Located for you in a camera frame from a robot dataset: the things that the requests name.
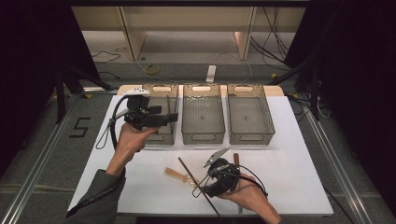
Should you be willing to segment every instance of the human hand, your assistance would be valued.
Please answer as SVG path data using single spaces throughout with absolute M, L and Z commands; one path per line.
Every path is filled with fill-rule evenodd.
M 145 131 L 138 131 L 131 124 L 124 123 L 121 127 L 116 152 L 106 169 L 106 173 L 120 176 L 123 168 L 132 160 L 134 154 L 145 147 L 148 137 L 159 130 L 160 128 L 148 128 Z
M 253 176 L 245 174 L 241 174 L 241 176 L 255 180 Z M 245 179 L 240 178 L 234 191 L 220 194 L 219 198 L 230 200 L 256 212 L 268 224 L 279 223 L 282 219 L 275 208 L 268 202 L 262 190 Z

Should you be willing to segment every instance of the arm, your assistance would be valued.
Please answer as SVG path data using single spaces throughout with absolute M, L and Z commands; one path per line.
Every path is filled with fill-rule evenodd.
M 134 154 L 145 146 L 147 138 L 158 131 L 159 128 L 138 131 L 130 124 L 124 123 L 121 127 L 120 139 L 116 151 L 107 169 L 96 172 L 90 188 L 79 202 L 84 202 L 112 188 L 119 181 L 121 181 L 120 184 L 104 198 L 79 209 L 73 216 L 67 218 L 65 224 L 114 223 L 117 215 L 118 201 L 125 184 L 125 177 L 120 176 L 122 170 L 132 160 Z
M 244 174 L 242 176 L 254 180 L 253 176 Z M 239 179 L 238 186 L 234 191 L 223 193 L 219 197 L 233 201 L 246 209 L 254 211 L 265 223 L 276 224 L 282 220 L 262 191 L 256 185 L 244 179 Z

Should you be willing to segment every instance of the white table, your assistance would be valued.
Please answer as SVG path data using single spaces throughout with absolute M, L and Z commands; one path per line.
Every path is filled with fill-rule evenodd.
M 120 96 L 114 96 L 107 110 L 99 140 L 108 119 L 113 113 Z M 267 97 L 273 122 L 276 129 L 268 146 L 234 146 L 229 145 L 228 116 L 224 108 L 226 134 L 222 145 L 185 146 L 181 135 L 182 100 L 178 107 L 179 121 L 176 129 L 176 142 L 173 146 L 146 146 L 134 156 L 127 165 L 126 184 L 120 196 L 119 213 L 136 216 L 184 216 L 184 217 L 214 217 L 216 213 L 201 195 L 194 198 L 191 195 L 193 187 L 164 173 L 165 167 L 186 174 L 180 157 L 195 177 L 202 179 L 207 172 L 204 162 L 216 150 L 230 147 L 223 156 L 233 162 L 233 154 L 240 156 L 240 164 L 254 172 L 263 182 L 269 193 L 269 201 L 281 215 L 329 216 L 333 210 L 320 183 L 317 171 L 306 148 L 303 136 L 290 107 L 287 97 Z M 116 133 L 120 132 L 123 120 L 116 125 Z M 114 148 L 110 137 L 105 148 L 95 149 L 89 157 L 87 166 L 78 183 L 78 188 L 70 204 L 75 206 L 84 195 L 97 169 L 106 169 Z M 238 216 L 235 203 L 219 198 L 211 202 L 223 216 Z M 255 215 L 247 209 L 242 216 Z

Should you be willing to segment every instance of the floor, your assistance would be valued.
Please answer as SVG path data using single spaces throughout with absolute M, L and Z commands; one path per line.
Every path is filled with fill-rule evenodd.
M 265 84 L 271 81 L 273 76 L 281 76 L 286 72 L 285 69 L 288 69 L 277 60 L 263 59 L 252 46 L 247 60 L 240 61 L 237 57 L 233 33 L 150 32 L 137 61 L 131 60 L 123 34 L 120 32 L 84 32 L 84 36 L 92 55 L 97 54 L 93 59 L 96 61 L 98 71 L 101 72 L 101 79 L 113 86 L 158 81 L 169 83 L 181 79 L 205 81 L 210 64 L 218 67 L 215 82 L 227 83 L 234 80 Z M 264 43 L 268 34 L 254 33 L 253 36 L 257 42 Z M 289 46 L 293 34 L 282 34 L 281 38 L 284 44 Z M 282 57 L 273 38 L 269 40 L 266 48 L 278 58 Z M 161 76 L 145 76 L 141 66 L 150 63 L 161 65 Z M 295 93 L 293 88 L 295 80 L 296 77 L 292 77 L 280 84 L 285 93 Z M 85 87 L 93 86 L 84 81 L 82 84 Z M 21 212 L 16 218 L 17 223 L 63 223 L 67 207 L 90 156 L 111 97 L 111 93 L 92 93 L 83 96 L 66 94 L 69 112 L 63 127 L 55 125 L 56 97 L 49 99 L 35 130 L 26 139 L 25 149 L 18 153 L 0 179 L 2 218 L 15 202 L 14 199 L 21 192 L 21 188 L 26 185 L 26 179 L 31 176 L 31 172 L 38 171 L 38 179 L 33 183 L 34 188 L 26 194 L 25 201 L 21 204 Z M 291 99 L 290 105 L 318 176 L 328 191 L 334 215 L 331 217 L 283 216 L 284 223 L 396 223 L 395 217 L 388 210 L 370 178 L 353 156 L 353 151 L 336 118 L 331 114 L 328 117 L 330 108 L 323 107 L 320 122 L 314 122 L 301 101 Z M 71 135 L 82 134 L 81 130 L 74 129 L 78 120 L 79 125 L 89 129 L 84 137 L 73 138 Z M 314 131 L 318 126 L 323 128 L 324 131 L 320 134 L 327 137 L 328 143 L 318 139 L 318 133 Z M 56 143 L 55 146 L 51 145 L 51 140 Z M 339 161 L 335 168 L 328 148 L 335 153 Z M 44 158 L 45 162 L 42 167 L 36 169 L 35 162 L 40 158 Z M 356 191 L 355 195 L 351 196 L 346 192 L 345 184 L 340 182 L 340 174 L 336 171 L 337 167 L 342 168 L 341 176 L 346 176 L 348 186 Z M 361 212 L 351 206 L 353 204 L 351 198 L 359 199 L 365 211 Z M 176 223 L 167 219 L 150 220 L 150 223 L 167 222 Z M 143 218 L 118 216 L 117 223 L 148 223 L 148 221 Z

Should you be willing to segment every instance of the black sleeve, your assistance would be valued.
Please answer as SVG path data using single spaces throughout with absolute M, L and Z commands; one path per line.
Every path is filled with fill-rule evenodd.
M 119 178 L 114 175 L 108 175 L 103 170 L 98 170 L 85 195 L 79 200 L 79 203 L 90 199 L 99 193 L 113 187 Z M 68 217 L 64 224 L 71 223 L 115 223 L 119 198 L 125 185 L 125 177 L 119 186 L 104 198 L 97 202 L 91 203 L 79 209 L 73 216 Z

